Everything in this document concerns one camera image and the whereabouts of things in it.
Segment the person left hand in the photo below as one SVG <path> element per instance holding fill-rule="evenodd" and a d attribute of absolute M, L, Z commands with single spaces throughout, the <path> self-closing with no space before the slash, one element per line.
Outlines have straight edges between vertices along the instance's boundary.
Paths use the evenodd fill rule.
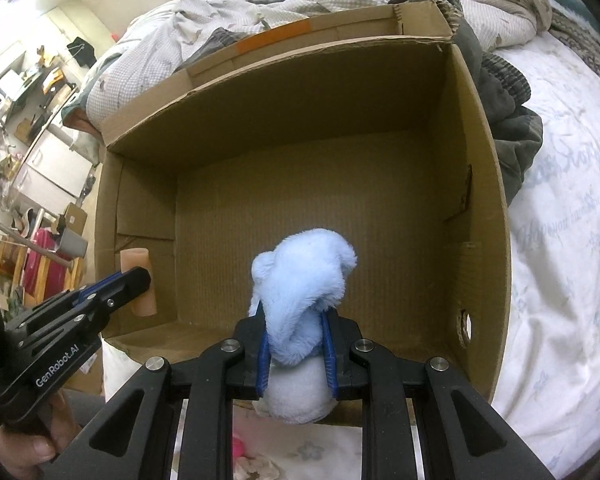
<path fill-rule="evenodd" d="M 40 478 L 40 466 L 55 458 L 79 434 L 81 428 L 62 391 L 50 397 L 50 408 L 48 437 L 0 427 L 0 464 L 13 479 Z"/>

